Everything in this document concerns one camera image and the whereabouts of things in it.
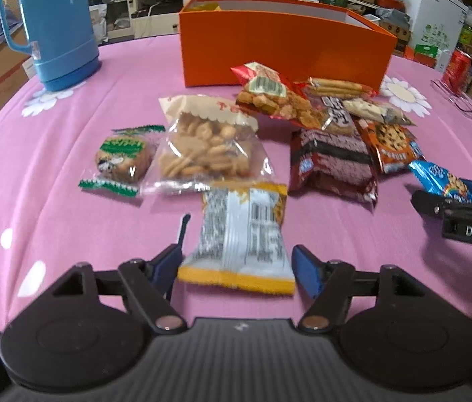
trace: orange box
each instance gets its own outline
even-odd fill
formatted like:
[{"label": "orange box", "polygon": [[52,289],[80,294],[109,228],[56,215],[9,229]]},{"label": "orange box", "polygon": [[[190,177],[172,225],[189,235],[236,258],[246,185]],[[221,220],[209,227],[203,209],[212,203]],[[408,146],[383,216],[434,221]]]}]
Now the orange box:
[{"label": "orange box", "polygon": [[[207,2],[221,10],[188,11]],[[397,38],[342,7],[299,0],[191,0],[180,12],[187,87],[237,84],[259,62],[291,81],[346,80],[379,91]]]}]

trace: chocolate chip cookie package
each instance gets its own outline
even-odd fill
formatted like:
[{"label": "chocolate chip cookie package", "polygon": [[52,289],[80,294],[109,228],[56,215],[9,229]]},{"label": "chocolate chip cookie package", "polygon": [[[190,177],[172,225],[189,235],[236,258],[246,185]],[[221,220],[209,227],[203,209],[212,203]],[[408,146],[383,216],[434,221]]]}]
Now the chocolate chip cookie package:
[{"label": "chocolate chip cookie package", "polygon": [[290,144],[290,192],[305,186],[377,204],[372,157],[337,98],[324,97],[330,116],[324,131],[299,130]]},{"label": "chocolate chip cookie package", "polygon": [[405,170],[413,160],[425,160],[415,137],[405,127],[365,119],[357,120],[356,125],[381,173],[395,173]]},{"label": "chocolate chip cookie package", "polygon": [[411,162],[409,168],[427,192],[459,202],[472,202],[467,185],[447,169],[418,160]]},{"label": "chocolate chip cookie package", "polygon": [[256,136],[258,122],[229,99],[205,95],[162,98],[173,118],[142,193],[206,191],[216,182],[270,180],[273,170]]}]

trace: white flower pattern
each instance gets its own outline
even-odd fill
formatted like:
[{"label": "white flower pattern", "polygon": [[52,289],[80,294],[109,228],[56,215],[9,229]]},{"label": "white flower pattern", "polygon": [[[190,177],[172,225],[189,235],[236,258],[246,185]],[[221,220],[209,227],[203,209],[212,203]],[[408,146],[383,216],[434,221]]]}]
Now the white flower pattern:
[{"label": "white flower pattern", "polygon": [[406,81],[398,80],[395,77],[391,79],[385,75],[381,82],[381,95],[386,96],[391,104],[404,112],[413,111],[421,118],[429,115],[428,109],[432,108],[430,103],[426,101],[426,97],[414,87],[409,86]]},{"label": "white flower pattern", "polygon": [[58,99],[65,99],[72,96],[74,91],[83,86],[86,81],[82,81],[80,84],[57,92],[47,91],[46,88],[42,88],[33,94],[33,99],[26,102],[26,106],[22,110],[22,116],[37,116],[44,110],[49,110],[57,103]]}]

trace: red snack bag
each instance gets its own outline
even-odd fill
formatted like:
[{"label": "red snack bag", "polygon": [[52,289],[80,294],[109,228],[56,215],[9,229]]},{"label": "red snack bag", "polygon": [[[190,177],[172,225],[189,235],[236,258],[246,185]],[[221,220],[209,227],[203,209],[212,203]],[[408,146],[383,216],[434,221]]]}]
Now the red snack bag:
[{"label": "red snack bag", "polygon": [[256,62],[232,68],[243,91],[236,103],[275,119],[286,119],[303,128],[321,128],[326,116],[312,107],[299,85],[293,85],[277,71]]}]

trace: thermos handle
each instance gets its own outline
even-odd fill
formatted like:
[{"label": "thermos handle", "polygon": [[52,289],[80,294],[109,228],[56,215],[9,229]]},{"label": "thermos handle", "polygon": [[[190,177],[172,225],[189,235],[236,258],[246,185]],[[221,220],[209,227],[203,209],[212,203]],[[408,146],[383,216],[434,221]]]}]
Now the thermos handle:
[{"label": "thermos handle", "polygon": [[9,48],[13,51],[18,51],[19,53],[25,53],[26,55],[30,55],[30,45],[18,45],[12,40],[11,32],[9,31],[9,25],[7,24],[7,18],[5,15],[5,5],[3,4],[3,0],[0,0],[0,19],[2,22],[3,35],[5,36],[5,40],[7,41],[7,45],[9,45]]}]

